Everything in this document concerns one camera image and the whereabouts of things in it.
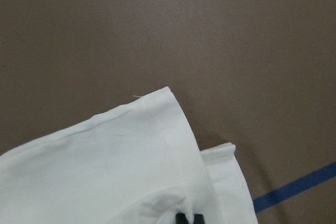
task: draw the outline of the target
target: brown surface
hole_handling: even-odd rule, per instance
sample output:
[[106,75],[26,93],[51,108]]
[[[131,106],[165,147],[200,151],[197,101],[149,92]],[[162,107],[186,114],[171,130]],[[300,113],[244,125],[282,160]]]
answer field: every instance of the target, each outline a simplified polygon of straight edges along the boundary
[[[0,0],[0,153],[170,86],[260,196],[335,161],[335,17],[335,0]],[[335,200],[301,199],[334,223]]]

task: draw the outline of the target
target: folded cloth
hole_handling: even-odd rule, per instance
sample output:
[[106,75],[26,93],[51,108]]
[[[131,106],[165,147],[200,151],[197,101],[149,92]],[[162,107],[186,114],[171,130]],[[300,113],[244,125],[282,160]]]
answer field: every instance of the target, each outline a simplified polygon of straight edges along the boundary
[[165,87],[0,156],[0,223],[229,223],[217,152],[200,155]]

